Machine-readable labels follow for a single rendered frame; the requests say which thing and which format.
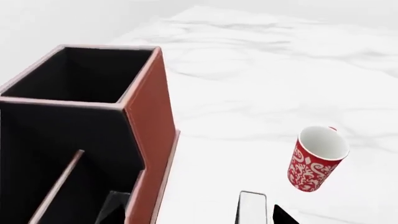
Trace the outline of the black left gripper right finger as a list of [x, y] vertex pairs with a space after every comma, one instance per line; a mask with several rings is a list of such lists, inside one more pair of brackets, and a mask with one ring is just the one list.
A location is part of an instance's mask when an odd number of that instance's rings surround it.
[[274, 205], [272, 214], [274, 224], [299, 224], [292, 216], [290, 216], [283, 208]]

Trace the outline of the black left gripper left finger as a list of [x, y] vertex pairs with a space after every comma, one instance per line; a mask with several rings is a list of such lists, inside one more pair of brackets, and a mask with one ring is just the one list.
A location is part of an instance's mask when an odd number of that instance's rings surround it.
[[95, 224], [124, 224], [127, 203], [131, 194], [110, 191], [96, 218]]

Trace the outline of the white book with dark cover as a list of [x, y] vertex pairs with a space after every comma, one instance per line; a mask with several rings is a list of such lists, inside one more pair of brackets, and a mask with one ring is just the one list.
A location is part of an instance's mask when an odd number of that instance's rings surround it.
[[266, 195], [241, 191], [234, 224], [267, 224]]

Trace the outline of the brown leather desk caddy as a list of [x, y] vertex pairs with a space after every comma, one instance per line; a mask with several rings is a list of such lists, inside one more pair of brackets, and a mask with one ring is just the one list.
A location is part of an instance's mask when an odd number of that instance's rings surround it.
[[160, 47], [58, 46], [0, 86], [0, 224], [155, 224], [179, 135]]

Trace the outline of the red white patterned mug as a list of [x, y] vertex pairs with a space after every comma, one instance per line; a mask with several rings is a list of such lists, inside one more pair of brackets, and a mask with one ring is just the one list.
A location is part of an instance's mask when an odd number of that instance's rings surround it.
[[349, 154], [345, 138], [330, 126], [309, 126], [297, 136], [287, 177], [302, 192], [314, 192]]

